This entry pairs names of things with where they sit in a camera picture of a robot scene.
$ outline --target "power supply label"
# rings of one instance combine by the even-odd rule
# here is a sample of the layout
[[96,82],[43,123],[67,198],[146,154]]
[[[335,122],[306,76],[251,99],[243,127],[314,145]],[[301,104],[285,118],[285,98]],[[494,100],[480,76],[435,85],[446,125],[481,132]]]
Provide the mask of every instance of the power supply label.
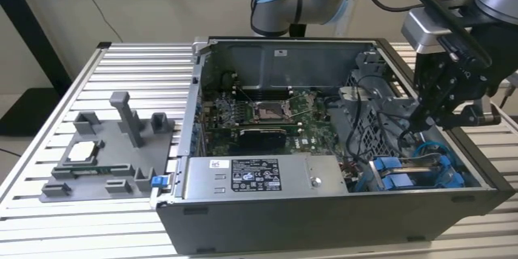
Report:
[[235,192],[282,190],[278,159],[233,160],[231,174]]

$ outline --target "black stand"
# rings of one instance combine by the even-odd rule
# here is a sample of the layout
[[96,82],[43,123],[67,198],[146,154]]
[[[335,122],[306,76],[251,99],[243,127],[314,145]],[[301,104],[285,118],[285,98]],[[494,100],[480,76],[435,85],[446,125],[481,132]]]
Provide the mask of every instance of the black stand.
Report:
[[0,135],[32,136],[72,82],[27,1],[0,0],[0,4],[54,86],[28,89],[0,119]]
[[291,24],[289,28],[290,37],[303,38],[306,36],[307,24]]

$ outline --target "aluminum extrusion table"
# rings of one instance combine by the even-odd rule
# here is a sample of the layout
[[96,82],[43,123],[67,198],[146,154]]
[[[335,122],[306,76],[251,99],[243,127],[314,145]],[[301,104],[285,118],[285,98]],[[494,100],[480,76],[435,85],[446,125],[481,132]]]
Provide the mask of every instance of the aluminum extrusion table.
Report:
[[[393,44],[413,66],[415,53]],[[40,133],[0,187],[0,257],[135,258],[176,255],[148,198],[47,203],[38,200],[75,127],[79,111],[116,119],[114,90],[130,91],[142,118],[166,112],[176,120],[170,151],[175,165],[186,97],[193,71],[191,44],[112,44],[98,49]],[[466,128],[470,138],[518,189],[518,125]],[[469,217],[426,243],[237,255],[225,258],[518,258],[518,195],[484,217]]]

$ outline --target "blue latch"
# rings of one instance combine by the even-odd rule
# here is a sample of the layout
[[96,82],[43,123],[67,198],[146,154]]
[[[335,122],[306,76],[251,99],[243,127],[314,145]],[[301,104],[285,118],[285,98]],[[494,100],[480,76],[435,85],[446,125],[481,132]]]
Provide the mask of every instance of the blue latch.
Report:
[[166,188],[170,185],[170,177],[168,176],[155,176],[151,179],[151,187]]

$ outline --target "green circuit board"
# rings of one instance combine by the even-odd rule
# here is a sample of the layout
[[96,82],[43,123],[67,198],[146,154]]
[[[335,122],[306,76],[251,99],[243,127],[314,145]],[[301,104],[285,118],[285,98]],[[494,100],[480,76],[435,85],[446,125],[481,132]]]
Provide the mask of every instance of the green circuit board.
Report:
[[243,129],[281,129],[286,146],[270,154],[307,153],[343,156],[338,135],[326,112],[325,98],[309,90],[294,91],[285,101],[217,99],[206,104],[206,144],[209,156],[235,155]]

